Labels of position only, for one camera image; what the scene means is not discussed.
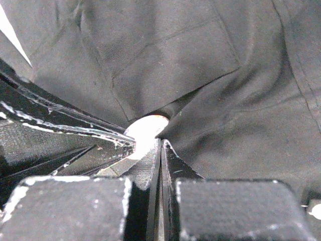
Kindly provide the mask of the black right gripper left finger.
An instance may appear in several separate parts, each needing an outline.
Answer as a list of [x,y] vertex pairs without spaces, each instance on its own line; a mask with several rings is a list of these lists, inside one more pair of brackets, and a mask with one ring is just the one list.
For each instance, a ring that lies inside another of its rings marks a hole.
[[1,240],[157,240],[161,142],[119,178],[34,176],[13,190]]

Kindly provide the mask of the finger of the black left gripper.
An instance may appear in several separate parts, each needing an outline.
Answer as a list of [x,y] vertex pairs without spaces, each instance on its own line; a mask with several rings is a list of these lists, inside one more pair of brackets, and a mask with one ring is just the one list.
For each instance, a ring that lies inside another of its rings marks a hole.
[[1,62],[1,206],[25,178],[94,175],[135,147],[122,127],[81,111]]

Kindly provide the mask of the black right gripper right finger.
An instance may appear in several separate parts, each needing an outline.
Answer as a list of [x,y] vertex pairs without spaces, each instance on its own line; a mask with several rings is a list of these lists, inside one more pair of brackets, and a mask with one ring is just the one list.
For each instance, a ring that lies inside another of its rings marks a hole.
[[165,240],[315,240],[292,189],[273,179],[205,179],[162,141]]

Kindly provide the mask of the pink red round brooch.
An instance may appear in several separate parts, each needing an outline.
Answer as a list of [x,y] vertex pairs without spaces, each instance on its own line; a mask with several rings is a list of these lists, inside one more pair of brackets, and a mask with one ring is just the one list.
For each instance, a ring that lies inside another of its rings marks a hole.
[[149,115],[132,123],[124,132],[125,136],[134,138],[134,151],[127,158],[140,160],[154,146],[156,136],[169,124],[169,119],[162,115]]

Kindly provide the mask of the black button-up shirt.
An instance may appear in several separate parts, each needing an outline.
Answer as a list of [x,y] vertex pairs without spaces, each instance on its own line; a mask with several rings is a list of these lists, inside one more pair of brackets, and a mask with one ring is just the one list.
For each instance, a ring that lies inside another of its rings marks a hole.
[[150,114],[200,175],[320,198],[320,1],[1,1],[17,74],[128,127]]

